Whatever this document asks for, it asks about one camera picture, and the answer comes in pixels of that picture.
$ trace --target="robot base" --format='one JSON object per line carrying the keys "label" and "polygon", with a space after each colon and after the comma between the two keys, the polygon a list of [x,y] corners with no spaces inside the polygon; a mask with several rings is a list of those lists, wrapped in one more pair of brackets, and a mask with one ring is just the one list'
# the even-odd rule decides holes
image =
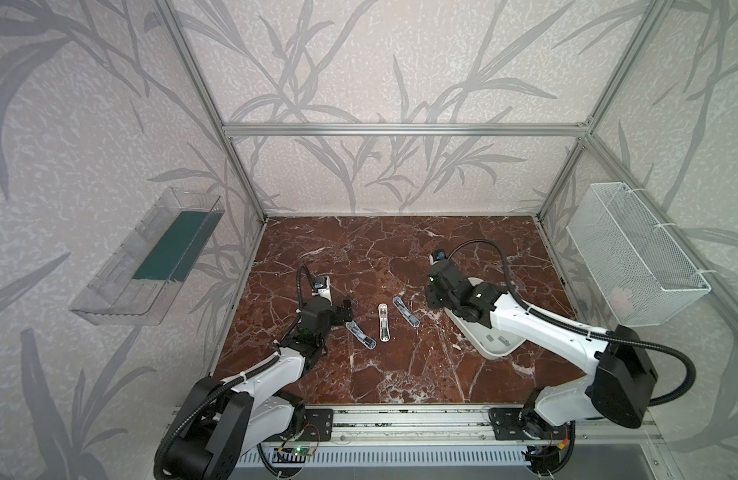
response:
{"label": "robot base", "polygon": [[520,422],[521,406],[495,407],[489,409],[489,421],[492,423],[494,438],[496,440],[550,440],[551,438],[563,439],[564,427],[548,427],[539,434],[532,437],[524,432]]}
{"label": "robot base", "polygon": [[[470,284],[475,286],[483,282],[479,278],[470,277]],[[517,349],[523,342],[524,338],[513,333],[503,332],[494,327],[487,329],[480,323],[466,322],[459,316],[456,316],[448,308],[444,309],[449,318],[452,319],[460,332],[465,338],[476,347],[481,356],[487,360],[497,360],[501,356],[508,355]]]}

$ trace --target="leaf pattern wallpaper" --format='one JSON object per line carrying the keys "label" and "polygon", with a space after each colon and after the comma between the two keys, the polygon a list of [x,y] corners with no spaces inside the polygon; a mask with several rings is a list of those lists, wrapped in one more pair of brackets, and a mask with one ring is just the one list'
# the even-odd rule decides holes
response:
{"label": "leaf pattern wallpaper", "polygon": [[[162,324],[69,312],[167,186],[226,212]],[[260,228],[148,2],[0,0],[0,479],[144,477]]]}
{"label": "leaf pattern wallpaper", "polygon": [[[575,123],[647,2],[175,5],[226,123]],[[536,213],[572,140],[234,138],[274,214]]]}
{"label": "leaf pattern wallpaper", "polygon": [[[738,295],[738,1],[674,2],[595,134]],[[544,224],[580,310],[608,324],[611,313],[566,234],[588,180],[610,181],[589,177],[595,161],[580,160]],[[707,299],[639,333],[697,363],[692,394],[651,409],[684,477],[738,478],[738,339]],[[682,374],[652,359],[662,382]]]}

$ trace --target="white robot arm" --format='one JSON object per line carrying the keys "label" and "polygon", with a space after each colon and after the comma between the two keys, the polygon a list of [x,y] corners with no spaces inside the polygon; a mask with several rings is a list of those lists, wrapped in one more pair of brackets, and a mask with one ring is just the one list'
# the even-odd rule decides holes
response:
{"label": "white robot arm", "polygon": [[[430,258],[428,306],[443,307],[476,346],[478,336],[509,337],[511,342],[505,340],[509,344],[507,352],[529,340],[585,372],[580,379],[537,389],[529,397],[520,418],[520,426],[529,437],[540,438],[552,427],[600,416],[621,426],[638,428],[647,407],[679,398],[691,388],[696,371],[682,352],[643,342],[624,326],[610,332],[524,302],[513,288],[509,265],[497,244],[470,240],[458,246],[452,255],[472,243],[489,244],[503,256],[507,288],[466,278],[451,261],[451,255],[447,258],[443,250],[436,250]],[[667,353],[684,363],[687,375],[679,388],[651,398],[658,376],[646,350]]]}
{"label": "white robot arm", "polygon": [[[200,379],[188,393],[154,458],[157,480],[223,480],[239,456],[276,434],[305,426],[305,401],[281,389],[315,367],[333,326],[351,320],[351,305],[331,304],[328,276],[311,280],[313,296],[301,308],[276,352],[251,369],[222,380]],[[300,271],[297,273],[297,292]]]}

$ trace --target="electrical wire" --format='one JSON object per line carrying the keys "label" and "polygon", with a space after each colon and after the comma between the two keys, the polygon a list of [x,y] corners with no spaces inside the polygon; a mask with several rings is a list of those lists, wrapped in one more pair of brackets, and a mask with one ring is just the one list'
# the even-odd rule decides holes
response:
{"label": "electrical wire", "polygon": [[614,335],[614,332],[606,332],[605,334],[597,333],[597,332],[590,332],[589,330],[569,325],[566,322],[562,322],[561,320],[556,320],[550,316],[545,315],[544,313],[534,310],[532,306],[530,306],[528,303],[523,301],[521,297],[516,292],[516,288],[513,285],[513,282],[510,278],[510,265],[507,261],[507,255],[505,255],[505,252],[503,249],[498,245],[492,242],[491,240],[486,239],[473,239],[468,240],[467,242],[461,243],[459,246],[457,246],[454,250],[452,250],[452,253],[449,254],[449,258],[459,251],[462,247],[470,244],[487,244],[490,246],[493,246],[497,251],[499,252],[499,255],[503,259],[503,274],[505,276],[505,284],[508,287],[508,291],[513,295],[513,298],[516,300],[516,302],[527,312],[532,312],[533,315],[539,317],[542,320],[545,320],[546,322],[557,326],[559,328],[563,328],[564,330],[568,330],[570,332],[574,332],[578,335],[587,336],[590,338],[594,338],[596,340],[603,340],[604,342],[609,343],[615,343],[618,345],[625,345],[625,346],[632,346],[636,348],[643,348],[647,350],[653,350],[656,352],[665,353],[667,355],[673,356],[674,358],[681,361],[681,363],[684,364],[684,367],[686,368],[686,374],[684,376],[684,380],[681,382],[681,385],[673,389],[671,392],[664,394],[663,396],[659,396],[656,398],[652,398],[649,400],[649,406],[657,406],[662,405],[667,402],[672,402],[676,398],[679,398],[683,396],[686,392],[689,391],[691,386],[694,384],[694,381],[697,379],[697,369],[694,366],[694,362],[691,361],[691,359],[683,352],[676,350],[674,348],[671,348],[669,346],[660,345],[659,343],[652,343],[652,342],[644,342],[642,340],[629,340],[624,339],[618,336]]}
{"label": "electrical wire", "polygon": [[574,441],[575,441],[575,436],[576,436],[576,422],[572,420],[571,422],[568,423],[568,425],[569,426],[566,426],[566,424],[564,424],[564,428],[566,429],[566,437],[564,438],[564,441],[561,442],[557,447],[547,446],[547,447],[544,447],[542,450],[540,450],[539,453],[533,453],[533,454],[526,453],[525,454],[527,456],[527,459],[531,461],[530,460],[531,458],[548,458],[548,457],[557,456],[559,455],[561,450],[563,450],[564,448],[568,448],[568,450],[566,450],[566,455],[564,455],[563,458],[561,458],[558,461],[558,465],[553,468],[546,469],[545,471],[535,470],[533,465],[527,466],[529,471],[536,473],[537,475],[541,477],[552,477],[553,475],[558,473],[561,470],[561,468],[564,468],[566,466],[568,461],[572,458],[572,452],[574,451]]}
{"label": "electrical wire", "polygon": [[291,323],[291,324],[289,325],[289,328],[287,328],[287,329],[286,329],[286,331],[284,332],[284,335],[281,335],[281,339],[279,339],[279,340],[278,340],[278,343],[281,343],[281,342],[283,342],[283,341],[284,341],[284,339],[285,339],[285,338],[287,337],[287,335],[289,335],[289,333],[290,333],[290,332],[291,332],[292,330],[294,330],[294,329],[295,329],[295,325],[297,325],[297,322],[299,322],[301,318],[302,318],[302,315],[301,315],[300,313],[298,313],[298,314],[297,314],[297,316],[295,317],[295,321],[294,321],[294,322],[292,322],[292,323]]}
{"label": "electrical wire", "polygon": [[[305,432],[305,429],[307,427],[313,427],[313,428],[315,428],[316,434],[318,435],[318,438],[317,438],[317,441],[316,441],[316,447],[313,448],[313,451],[312,452],[309,452],[307,454],[307,456],[313,456],[313,455],[315,455],[316,450],[318,450],[318,446],[321,445],[321,432],[318,430],[318,427],[316,427],[312,423],[308,422],[308,423],[305,424],[304,427],[302,427],[302,430],[300,431],[299,434],[295,434],[295,435],[287,438],[286,440],[284,440],[284,442],[281,444],[281,446],[278,447],[278,450],[276,450],[276,453],[275,454],[276,454],[276,457],[278,458],[278,461],[279,462],[286,462],[287,461],[287,459],[284,458],[284,456],[281,454],[281,450],[283,450],[284,445],[286,445],[287,442],[290,442],[293,438],[295,440],[298,440],[300,438],[300,436]],[[284,469],[283,468],[274,467],[268,461],[268,458],[265,456],[265,451],[262,449],[262,444],[261,443],[258,443],[257,444],[257,452],[259,453],[260,460],[262,460],[262,465],[265,466],[265,469],[267,469],[268,472],[270,472],[272,475],[275,475],[276,478],[294,478],[298,473],[302,472],[302,467],[300,467],[300,468],[297,469],[297,472],[295,472],[294,474],[292,474],[292,475],[286,475],[285,476],[285,473],[284,473]]]}
{"label": "electrical wire", "polygon": [[302,472],[302,467],[298,468],[297,472],[291,475],[286,475],[283,470],[277,470],[270,464],[268,458],[265,456],[261,443],[257,444],[257,453],[260,456],[260,460],[262,460],[262,465],[265,466],[265,470],[270,472],[272,475],[275,475],[276,478],[294,478],[299,472]]}

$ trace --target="wire mesh basket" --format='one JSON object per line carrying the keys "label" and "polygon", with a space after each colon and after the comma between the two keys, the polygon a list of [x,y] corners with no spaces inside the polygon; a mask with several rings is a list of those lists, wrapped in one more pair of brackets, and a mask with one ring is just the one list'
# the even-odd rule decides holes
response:
{"label": "wire mesh basket", "polygon": [[566,229],[623,325],[659,325],[710,291],[627,184],[591,184]]}

